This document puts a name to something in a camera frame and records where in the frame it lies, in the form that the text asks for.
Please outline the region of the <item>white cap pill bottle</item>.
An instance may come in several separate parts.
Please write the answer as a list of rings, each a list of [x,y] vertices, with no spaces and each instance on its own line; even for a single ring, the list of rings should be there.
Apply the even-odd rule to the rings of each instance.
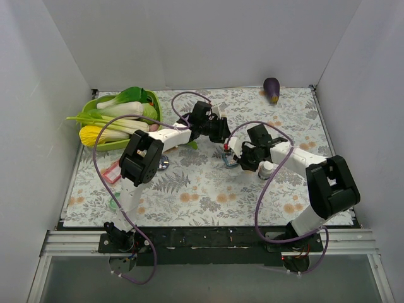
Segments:
[[[274,171],[274,164],[269,161],[264,161],[260,164],[258,177],[261,180],[268,180]]]

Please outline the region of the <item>blue rectangular pill box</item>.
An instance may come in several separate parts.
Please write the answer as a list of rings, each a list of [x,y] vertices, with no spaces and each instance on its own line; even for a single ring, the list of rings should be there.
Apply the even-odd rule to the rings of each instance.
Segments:
[[[222,160],[228,169],[233,169],[238,166],[237,157],[233,153],[222,153]]]

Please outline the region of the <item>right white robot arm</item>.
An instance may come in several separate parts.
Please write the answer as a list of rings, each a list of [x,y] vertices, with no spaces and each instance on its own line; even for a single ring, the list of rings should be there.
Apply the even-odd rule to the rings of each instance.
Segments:
[[[359,203],[359,190],[343,157],[325,158],[309,153],[297,148],[285,133],[272,138],[266,122],[254,121],[252,125],[247,131],[252,148],[246,150],[232,136],[229,136],[226,147],[234,153],[243,170],[254,172],[262,161],[276,164],[259,195],[257,206],[261,205],[267,188],[282,167],[306,178],[310,205],[288,223],[286,239],[282,241],[291,250],[300,251],[308,244],[309,237],[323,228],[327,221]]]

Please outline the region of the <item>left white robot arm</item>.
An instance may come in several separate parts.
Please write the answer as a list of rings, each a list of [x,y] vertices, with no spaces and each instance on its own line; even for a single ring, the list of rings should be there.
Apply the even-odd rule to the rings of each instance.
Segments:
[[[224,143],[230,136],[227,118],[218,106],[197,102],[193,111],[181,116],[173,125],[146,133],[136,131],[119,159],[121,192],[113,196],[117,215],[104,223],[109,242],[126,253],[135,246],[134,229],[137,207],[145,185],[155,176],[164,152],[207,136],[213,143]]]

